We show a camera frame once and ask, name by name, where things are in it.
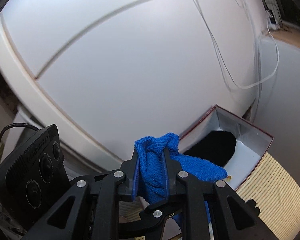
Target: open box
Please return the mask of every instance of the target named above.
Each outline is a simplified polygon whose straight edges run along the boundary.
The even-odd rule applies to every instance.
[[[234,155],[224,167],[231,176],[228,185],[236,190],[258,165],[273,137],[220,106],[213,106],[179,136],[179,152],[184,153],[213,130],[229,131],[237,139]]]

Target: camera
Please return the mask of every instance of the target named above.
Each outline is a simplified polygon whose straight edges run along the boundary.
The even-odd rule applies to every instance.
[[[0,164],[0,203],[29,229],[70,188],[55,124],[32,135]]]

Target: blue microfiber cloth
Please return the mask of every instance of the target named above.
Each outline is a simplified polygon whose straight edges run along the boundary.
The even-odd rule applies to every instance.
[[[207,160],[180,154],[178,144],[179,136],[174,133],[167,133],[159,138],[147,136],[135,142],[140,160],[138,196],[143,197],[150,204],[166,197],[161,165],[161,154],[165,147],[168,148],[172,160],[180,162],[184,171],[193,174],[200,180],[215,182],[227,177],[227,172],[222,167]]]

